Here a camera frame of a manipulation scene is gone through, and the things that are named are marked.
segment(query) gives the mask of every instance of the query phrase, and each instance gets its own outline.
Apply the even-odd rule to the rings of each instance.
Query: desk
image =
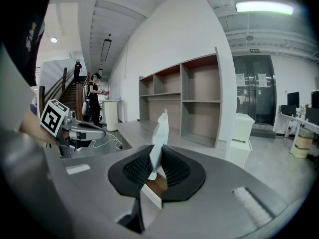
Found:
[[[152,121],[130,121],[118,123],[115,127],[121,134],[123,148],[137,148],[152,144],[152,135],[158,123]],[[179,130],[170,127],[168,145],[196,151],[208,156],[225,159],[226,151],[201,145],[179,137]]]
[[[310,123],[306,120],[303,120],[301,118],[298,118],[298,117],[291,117],[291,116],[288,116],[288,115],[285,115],[285,114],[281,114],[281,113],[278,113],[278,120],[286,120],[286,128],[285,128],[285,137],[288,137],[288,126],[289,126],[289,121],[296,121],[297,122],[297,128],[296,128],[296,133],[295,133],[295,138],[294,138],[294,141],[293,141],[293,145],[291,146],[289,152],[292,153],[293,152],[293,149],[295,147],[295,144],[296,144],[296,141],[297,141],[297,138],[298,138],[298,134],[299,134],[299,130],[300,130],[300,127],[301,125],[305,125],[305,128],[306,129],[309,129],[310,131],[312,132],[315,132],[315,133],[319,133],[319,126],[316,125],[316,124],[313,124],[313,123]]]

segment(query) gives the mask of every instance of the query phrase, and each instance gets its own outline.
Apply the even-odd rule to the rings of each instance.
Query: fluorescent light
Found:
[[[50,39],[50,41],[53,42],[53,43],[56,43],[56,42],[58,41],[58,39],[56,39],[55,37],[52,37],[52,38]]]
[[[271,1],[246,1],[236,3],[236,10],[238,12],[246,11],[272,11],[285,14],[293,14],[294,8],[290,5],[280,2]]]
[[[102,52],[101,52],[101,61],[106,61],[106,57],[108,56],[111,43],[112,43],[112,40],[104,39]]]

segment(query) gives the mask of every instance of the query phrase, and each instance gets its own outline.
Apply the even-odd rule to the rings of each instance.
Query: cable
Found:
[[[112,135],[111,133],[107,133],[107,131],[105,131],[105,133],[106,134],[108,134],[108,135],[111,135],[111,136],[113,136],[120,144],[122,144],[121,142],[120,142],[120,140],[118,140],[114,135]]]
[[[120,140],[118,140],[118,138],[115,137],[114,135],[112,135],[111,133],[108,133],[106,130],[104,130],[104,132],[105,132],[106,134],[108,134],[108,135],[113,136],[115,139],[109,140],[109,141],[107,141],[106,143],[103,143],[103,144],[100,145],[100,146],[95,146],[96,140],[92,140],[92,141],[94,141],[93,148],[99,148],[99,147],[102,147],[102,146],[108,144],[110,141],[116,141],[116,143],[115,143],[116,149],[121,150],[120,148],[117,147],[117,144],[118,144],[118,143],[122,144],[122,143],[120,142]]]
[[[117,141],[116,139],[111,139],[111,140],[107,141],[106,143],[103,143],[103,144],[102,144],[102,145],[100,145],[100,146],[95,146],[96,140],[92,140],[92,141],[94,142],[94,144],[93,144],[93,148],[99,148],[99,147],[102,147],[102,146],[104,146],[104,145],[108,144],[110,141],[116,141],[116,143],[115,143],[115,147],[116,147],[116,149],[121,150],[120,148],[118,148],[118,147],[117,147],[118,141]]]

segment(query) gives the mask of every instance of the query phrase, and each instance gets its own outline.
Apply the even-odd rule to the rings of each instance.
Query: wooden handrail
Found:
[[[42,115],[42,112],[44,110],[45,106],[45,100],[44,100],[44,92],[45,92],[45,87],[44,86],[39,86],[39,114],[40,116]]]
[[[83,115],[82,115],[82,84],[78,83],[76,85],[76,115],[77,119],[79,121],[83,121]]]
[[[83,89],[84,89],[85,85],[88,85],[88,82],[90,81],[90,79],[91,79],[91,73],[87,73],[85,82],[82,86],[81,95],[83,95]]]
[[[68,74],[68,76],[67,76],[65,82],[67,82],[71,77],[72,77],[72,74],[71,74],[71,73]],[[62,84],[63,84],[63,81],[60,82],[60,83],[56,86],[56,88],[54,89],[54,91],[51,92],[51,94],[49,95],[49,97],[46,97],[46,100],[50,100],[51,97],[55,97],[56,94],[60,91],[60,85],[62,85]]]
[[[73,72],[74,72],[74,69],[71,70],[71,71],[67,74],[65,82],[67,82],[67,81],[70,79],[70,77],[72,76],[72,73],[73,73]],[[46,100],[50,100],[51,97],[55,97],[55,95],[60,91],[61,85],[63,84],[63,77],[62,77],[61,79],[59,80],[59,83],[57,82],[58,84],[55,83],[56,87],[55,87],[54,90],[50,93],[50,95],[49,95],[49,92],[46,93],[46,95],[45,95],[45,99],[46,99]]]
[[[74,72],[74,67],[71,69],[71,71],[67,73],[67,76],[69,76],[72,72]],[[62,80],[63,80],[63,76],[59,80],[57,80],[56,83],[54,83],[53,86],[46,92],[45,97],[51,92],[53,88],[56,87],[57,84],[61,84]]]
[[[64,67],[63,71],[63,80],[62,80],[62,93],[65,91],[65,83],[66,83],[66,73],[68,71],[67,67]]]
[[[83,115],[82,115],[82,106],[83,106],[83,89],[84,86],[88,84],[90,81],[91,74],[88,73],[85,79],[84,84],[77,84],[76,85],[76,114],[77,114],[77,119],[80,121],[83,121]]]
[[[40,116],[42,115],[42,112],[44,110],[44,107],[46,105],[46,102],[51,99],[51,97],[55,97],[56,94],[60,91],[61,88],[65,88],[66,82],[72,77],[72,74],[74,72],[74,68],[70,70],[70,72],[65,73],[65,68],[63,72],[63,76],[56,81],[56,83],[53,84],[53,86],[49,89],[47,93],[45,93],[45,87],[39,86],[39,113]]]

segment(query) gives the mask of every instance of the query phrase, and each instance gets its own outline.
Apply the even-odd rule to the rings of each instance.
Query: woman in black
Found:
[[[80,61],[77,60],[74,65],[73,84],[79,83],[80,70],[82,71],[82,65],[80,64]]]
[[[100,78],[101,76],[98,73],[91,76],[91,81],[88,84],[87,97],[90,99],[90,112],[92,116],[92,122],[94,125],[102,127],[103,124],[100,124],[100,107],[98,100],[98,94],[100,94],[101,92],[98,91],[98,86],[96,85]]]

